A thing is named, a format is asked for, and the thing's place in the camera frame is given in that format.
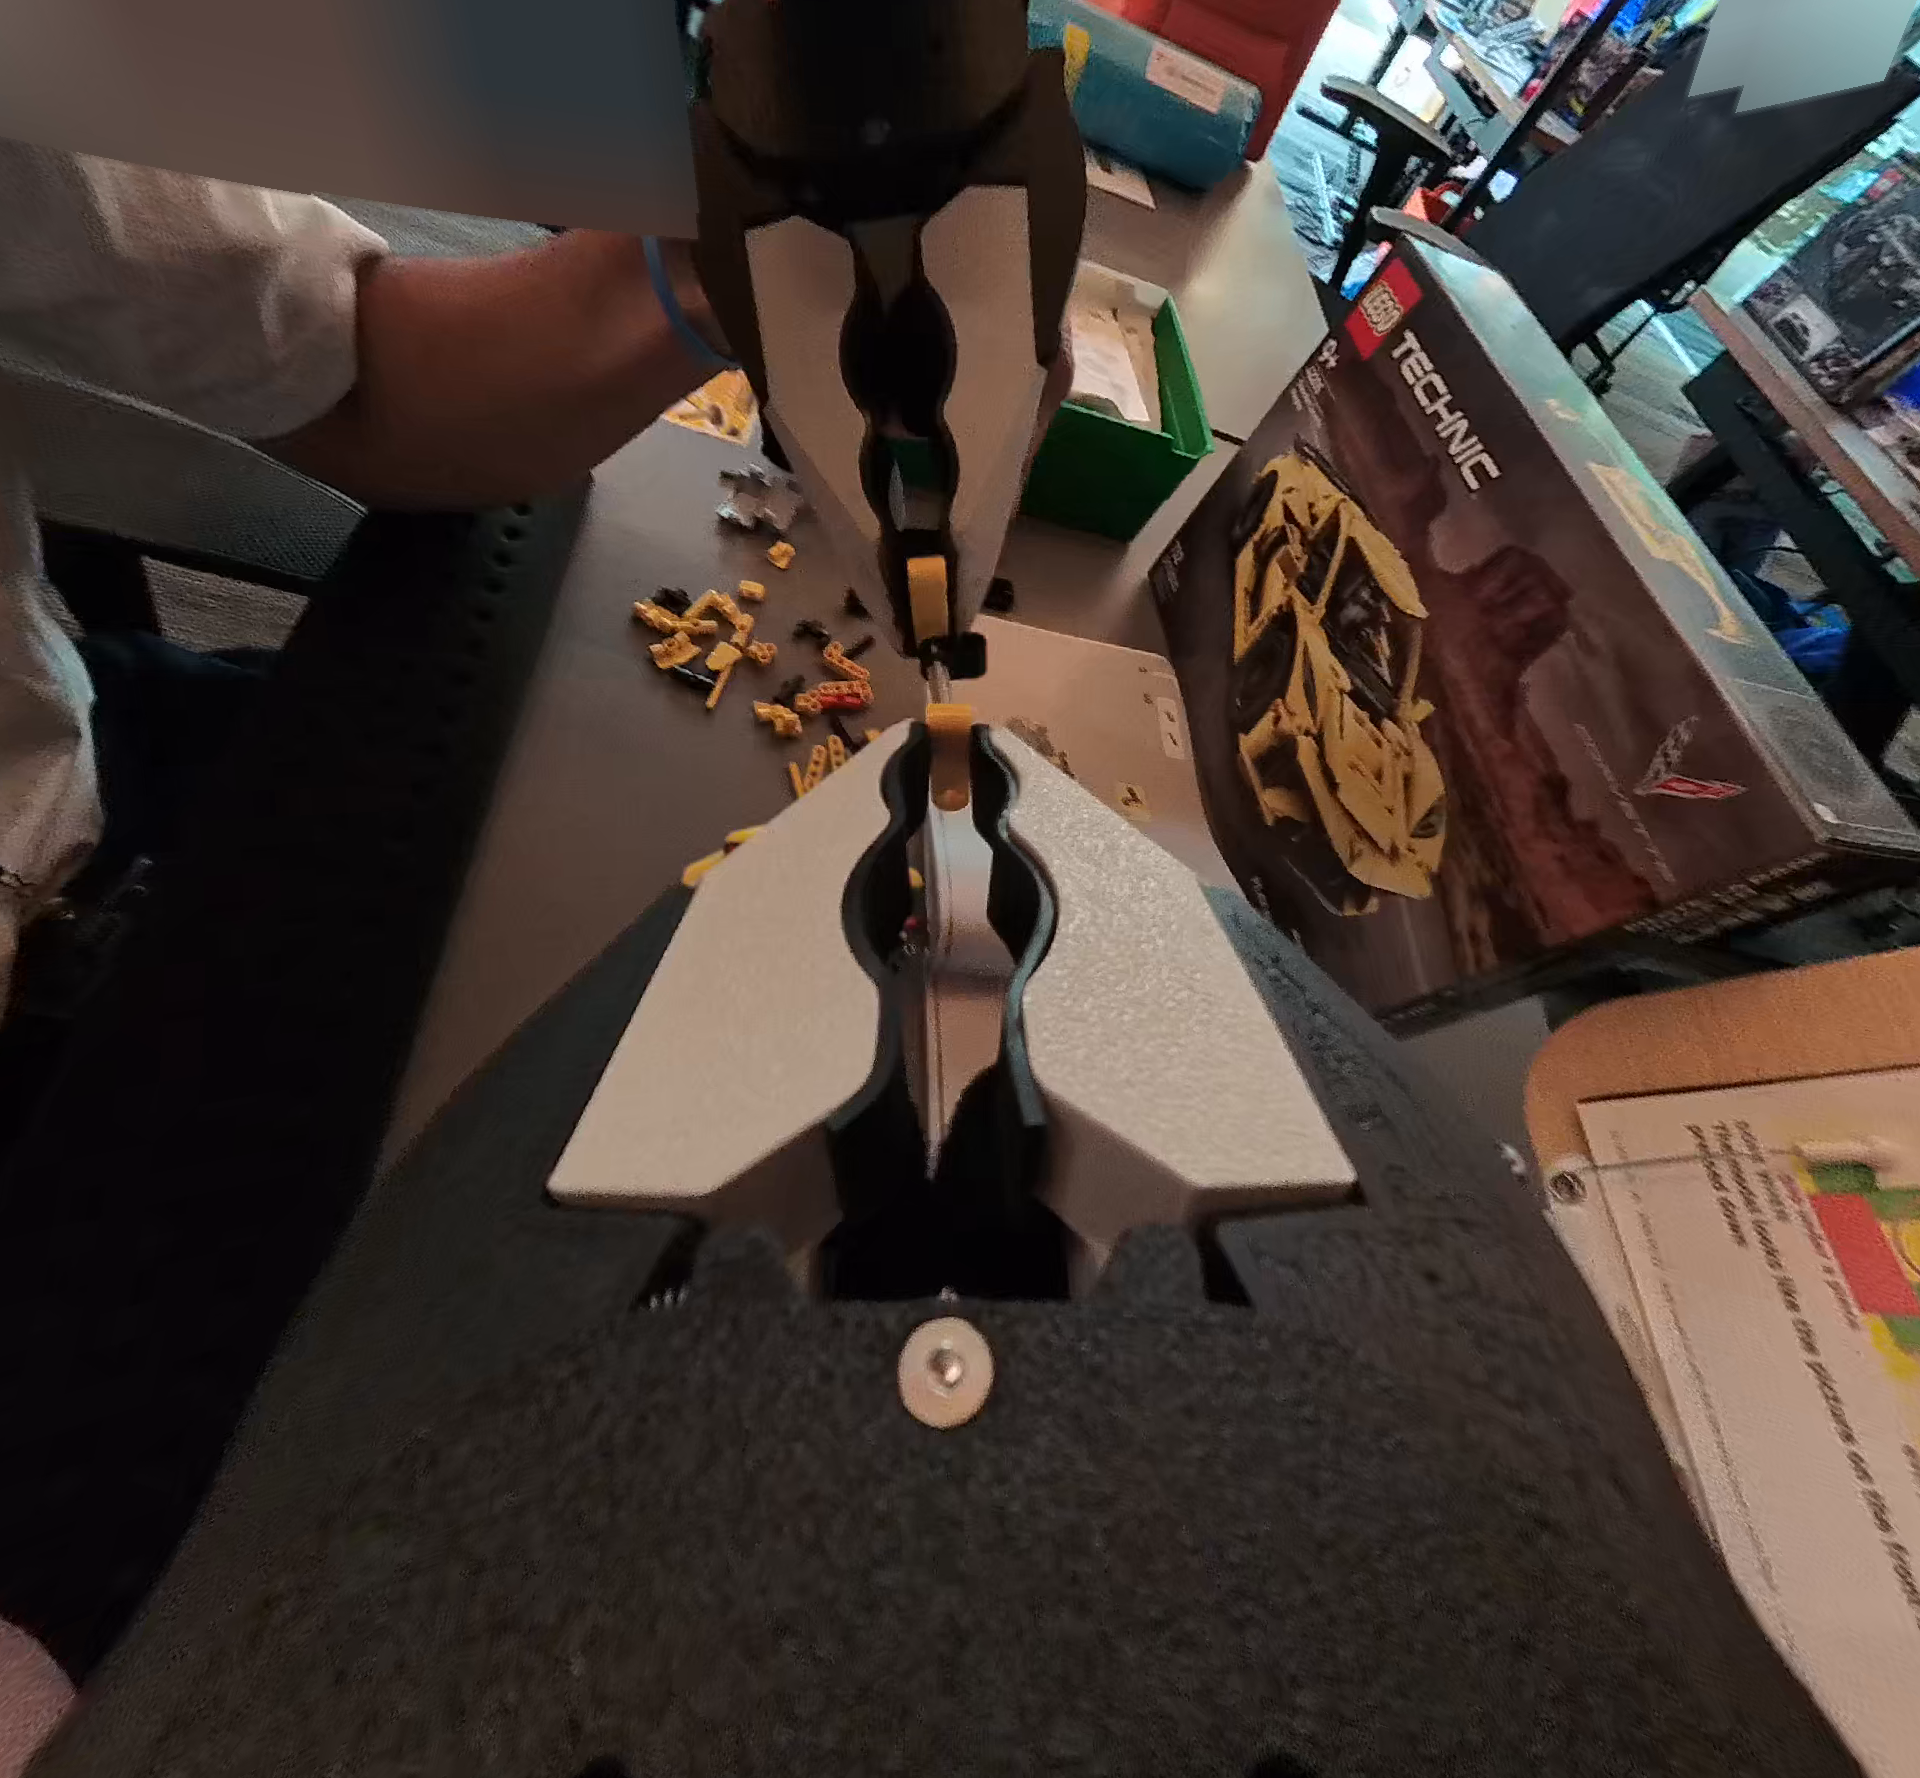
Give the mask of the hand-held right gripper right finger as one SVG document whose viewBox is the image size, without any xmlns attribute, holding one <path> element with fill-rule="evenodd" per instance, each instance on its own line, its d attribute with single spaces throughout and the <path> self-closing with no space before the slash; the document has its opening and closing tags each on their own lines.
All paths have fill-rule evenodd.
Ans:
<svg viewBox="0 0 1920 1778">
<path fill-rule="evenodd" d="M 1350 1204 L 1359 1176 L 1209 891 L 1010 729 L 971 733 L 986 920 L 1012 969 L 1016 1204 L 1088 1290 L 1123 1237 Z"/>
</svg>

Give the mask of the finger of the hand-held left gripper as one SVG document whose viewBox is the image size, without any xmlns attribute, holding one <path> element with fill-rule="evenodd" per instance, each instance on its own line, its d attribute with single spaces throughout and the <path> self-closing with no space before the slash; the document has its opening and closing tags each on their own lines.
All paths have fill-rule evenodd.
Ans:
<svg viewBox="0 0 1920 1778">
<path fill-rule="evenodd" d="M 895 649 L 912 655 L 898 531 L 877 461 L 877 422 L 857 401 L 842 361 L 857 303 L 854 250 L 836 231 L 787 215 L 750 229 L 746 254 L 766 418 L 846 582 Z"/>
<path fill-rule="evenodd" d="M 1027 193 L 969 186 L 924 221 L 924 281 L 947 322 L 934 440 L 945 453 L 953 635 L 969 635 L 1018 514 L 1045 375 L 1035 336 Z"/>
</svg>

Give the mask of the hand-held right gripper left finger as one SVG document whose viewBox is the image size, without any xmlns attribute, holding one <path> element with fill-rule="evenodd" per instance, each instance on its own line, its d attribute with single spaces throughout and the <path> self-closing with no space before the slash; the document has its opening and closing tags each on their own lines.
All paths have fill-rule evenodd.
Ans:
<svg viewBox="0 0 1920 1778">
<path fill-rule="evenodd" d="M 924 828 L 906 719 L 691 889 L 547 1178 L 566 1209 L 764 1233 L 801 1290 L 924 1180 L 904 973 Z"/>
</svg>

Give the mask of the person's left forearm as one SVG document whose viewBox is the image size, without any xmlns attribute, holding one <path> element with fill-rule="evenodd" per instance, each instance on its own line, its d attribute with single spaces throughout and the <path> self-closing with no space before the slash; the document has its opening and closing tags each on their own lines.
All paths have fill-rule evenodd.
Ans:
<svg viewBox="0 0 1920 1778">
<path fill-rule="evenodd" d="M 707 383 L 641 238 L 566 229 L 490 256 L 367 260 L 354 379 L 264 453 L 371 510 L 559 498 Z"/>
</svg>

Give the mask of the grey lego piece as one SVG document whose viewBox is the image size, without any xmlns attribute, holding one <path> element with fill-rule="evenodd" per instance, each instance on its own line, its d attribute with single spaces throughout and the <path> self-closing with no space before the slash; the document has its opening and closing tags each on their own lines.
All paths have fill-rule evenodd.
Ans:
<svg viewBox="0 0 1920 1778">
<path fill-rule="evenodd" d="M 744 465 L 717 475 L 717 522 L 744 535 L 783 541 L 807 514 L 799 481 L 785 469 Z"/>
</svg>

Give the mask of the pile of yellow lego pieces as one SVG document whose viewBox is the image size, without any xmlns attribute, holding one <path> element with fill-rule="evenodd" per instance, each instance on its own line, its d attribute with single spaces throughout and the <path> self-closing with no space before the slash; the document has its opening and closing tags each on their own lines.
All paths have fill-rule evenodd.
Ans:
<svg viewBox="0 0 1920 1778">
<path fill-rule="evenodd" d="M 629 606 L 629 623 L 660 680 L 684 688 L 709 719 L 732 709 L 752 723 L 799 799 L 881 739 L 877 637 L 852 594 L 848 627 L 805 615 L 787 635 L 766 615 L 770 600 L 758 580 L 701 592 L 662 586 Z"/>
</svg>

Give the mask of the lego instruction booklet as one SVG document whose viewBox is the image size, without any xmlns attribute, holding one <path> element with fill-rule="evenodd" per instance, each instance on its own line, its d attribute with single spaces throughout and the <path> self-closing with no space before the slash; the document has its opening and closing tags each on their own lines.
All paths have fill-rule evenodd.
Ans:
<svg viewBox="0 0 1920 1778">
<path fill-rule="evenodd" d="M 1002 621 L 988 672 L 943 686 L 973 723 L 1012 731 L 1057 774 L 1127 819 L 1195 879 L 1232 885 L 1191 758 L 1182 696 L 1168 660 Z M 932 809 L 920 836 L 924 875 L 924 1055 L 928 1145 L 941 1149 L 967 1086 L 998 1059 L 1014 961 L 988 916 L 994 856 L 969 811 Z"/>
</svg>

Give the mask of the lego set box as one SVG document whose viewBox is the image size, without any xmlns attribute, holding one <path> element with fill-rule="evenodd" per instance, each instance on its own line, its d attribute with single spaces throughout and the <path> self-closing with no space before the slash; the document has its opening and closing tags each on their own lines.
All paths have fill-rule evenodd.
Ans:
<svg viewBox="0 0 1920 1778">
<path fill-rule="evenodd" d="M 1916 823 L 1514 289 L 1400 240 L 1154 565 L 1213 840 L 1412 1028 L 1916 883 Z"/>
</svg>

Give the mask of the grey wristband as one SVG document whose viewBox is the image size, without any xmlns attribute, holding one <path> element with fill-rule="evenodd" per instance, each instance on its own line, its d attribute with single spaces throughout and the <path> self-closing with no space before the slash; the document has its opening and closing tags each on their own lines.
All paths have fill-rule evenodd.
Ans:
<svg viewBox="0 0 1920 1778">
<path fill-rule="evenodd" d="M 725 334 L 711 320 L 691 242 L 648 234 L 641 250 L 660 313 L 686 356 L 707 373 L 734 369 Z"/>
</svg>

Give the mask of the green plastic bin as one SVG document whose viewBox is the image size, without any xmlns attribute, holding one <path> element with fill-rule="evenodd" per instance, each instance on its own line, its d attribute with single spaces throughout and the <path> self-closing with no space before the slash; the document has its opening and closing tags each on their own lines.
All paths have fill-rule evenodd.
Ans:
<svg viewBox="0 0 1920 1778">
<path fill-rule="evenodd" d="M 1139 430 L 1063 399 L 1025 477 L 1022 516 L 1131 543 L 1211 455 L 1203 387 L 1170 293 L 1156 320 L 1156 350 L 1162 428 Z"/>
</svg>

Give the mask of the blue wrapped package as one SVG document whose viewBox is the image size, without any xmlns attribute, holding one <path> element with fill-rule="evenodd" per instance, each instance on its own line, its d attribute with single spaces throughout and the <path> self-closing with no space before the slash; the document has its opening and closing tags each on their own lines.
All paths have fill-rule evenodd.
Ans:
<svg viewBox="0 0 1920 1778">
<path fill-rule="evenodd" d="M 1197 193 L 1252 158 L 1258 86 L 1086 0 L 1027 0 L 1027 12 L 1029 43 L 1061 53 L 1088 145 Z"/>
</svg>

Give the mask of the white wooden document stand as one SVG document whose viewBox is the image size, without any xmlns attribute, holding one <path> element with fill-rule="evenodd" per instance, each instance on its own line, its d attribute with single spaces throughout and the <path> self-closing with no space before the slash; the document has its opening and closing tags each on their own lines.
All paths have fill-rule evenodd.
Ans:
<svg viewBox="0 0 1920 1778">
<path fill-rule="evenodd" d="M 1662 1438 L 1637 1362 L 1621 1346 L 1582 1256 L 1563 1241 L 1553 1215 L 1555 1168 L 1586 1153 L 1578 1106 L 1619 1094 L 1699 1092 L 1906 1065 L 1914 1065 L 1918 1075 L 1916 948 L 1617 1000 L 1549 1036 L 1527 1082 L 1527 1123 L 1545 1186 L 1545 1217 L 1625 1354 Z"/>
</svg>

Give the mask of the printed instruction sheet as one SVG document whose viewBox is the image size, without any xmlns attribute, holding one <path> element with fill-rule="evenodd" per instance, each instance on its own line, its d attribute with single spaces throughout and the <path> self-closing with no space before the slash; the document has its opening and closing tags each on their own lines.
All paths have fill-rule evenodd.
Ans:
<svg viewBox="0 0 1920 1778">
<path fill-rule="evenodd" d="M 1918 1772 L 1914 1065 L 1578 1106 L 1553 1215 L 1772 1645 Z"/>
</svg>

